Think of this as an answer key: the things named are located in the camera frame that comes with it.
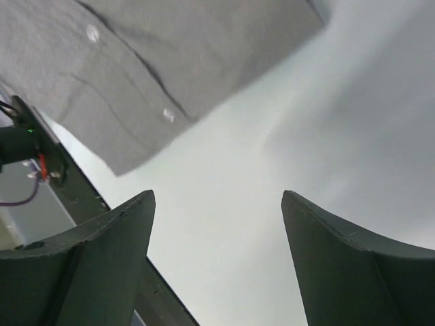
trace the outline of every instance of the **purple wire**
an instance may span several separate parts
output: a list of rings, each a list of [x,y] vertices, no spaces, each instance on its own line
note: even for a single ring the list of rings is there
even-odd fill
[[[0,202],[0,207],[22,206],[22,205],[28,204],[36,197],[36,195],[38,193],[38,189],[39,189],[39,175],[37,174],[38,170],[36,169],[35,165],[33,165],[33,163],[31,163],[30,166],[31,166],[33,172],[36,173],[36,175],[35,175],[35,187],[33,187],[33,192],[30,195],[30,197],[28,197],[27,199],[21,200],[19,202]]]

